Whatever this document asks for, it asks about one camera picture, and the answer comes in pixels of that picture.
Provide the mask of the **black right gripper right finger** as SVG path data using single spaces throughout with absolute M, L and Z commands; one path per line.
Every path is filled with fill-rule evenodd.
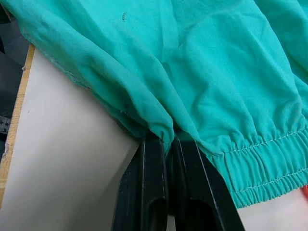
M 195 141 L 172 146 L 174 217 L 178 231 L 242 231 L 227 185 Z

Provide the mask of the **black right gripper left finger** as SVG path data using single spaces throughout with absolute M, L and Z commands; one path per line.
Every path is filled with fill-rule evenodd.
M 142 140 L 118 187 L 114 231 L 165 231 L 168 185 L 164 145 L 160 139 Z

